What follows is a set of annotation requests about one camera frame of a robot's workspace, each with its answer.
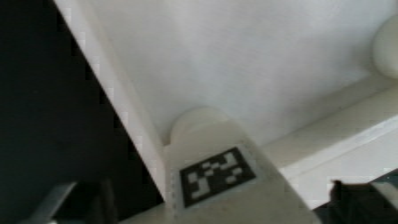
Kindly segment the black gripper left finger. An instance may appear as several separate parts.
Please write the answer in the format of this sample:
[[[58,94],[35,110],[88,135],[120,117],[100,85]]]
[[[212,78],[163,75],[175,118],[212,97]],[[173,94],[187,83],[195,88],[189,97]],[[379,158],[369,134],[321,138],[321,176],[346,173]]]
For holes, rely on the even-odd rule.
[[[17,224],[116,224],[109,180],[58,184]]]

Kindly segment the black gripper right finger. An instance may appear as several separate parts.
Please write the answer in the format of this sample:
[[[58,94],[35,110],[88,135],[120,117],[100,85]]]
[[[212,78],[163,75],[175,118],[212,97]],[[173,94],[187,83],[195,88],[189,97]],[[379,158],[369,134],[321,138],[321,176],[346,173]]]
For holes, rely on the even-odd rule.
[[[314,214],[321,224],[398,224],[398,207],[369,183],[335,181]]]

